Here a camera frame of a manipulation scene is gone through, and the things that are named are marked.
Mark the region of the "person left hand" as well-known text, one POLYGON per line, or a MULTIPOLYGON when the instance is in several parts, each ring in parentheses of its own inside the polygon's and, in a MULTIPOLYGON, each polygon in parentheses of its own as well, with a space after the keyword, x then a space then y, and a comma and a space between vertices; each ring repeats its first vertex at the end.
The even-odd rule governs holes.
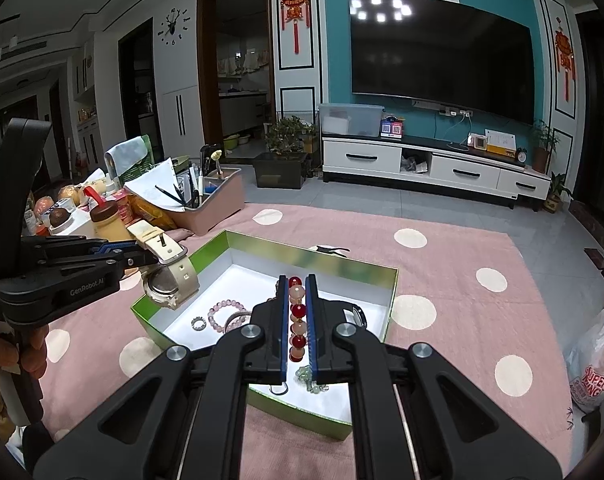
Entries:
POLYGON ((0 338, 0 367, 14 366, 20 363, 23 369, 35 379, 42 378, 47 368, 45 339, 48 333, 48 326, 32 330, 29 333, 28 342, 21 349, 0 338))

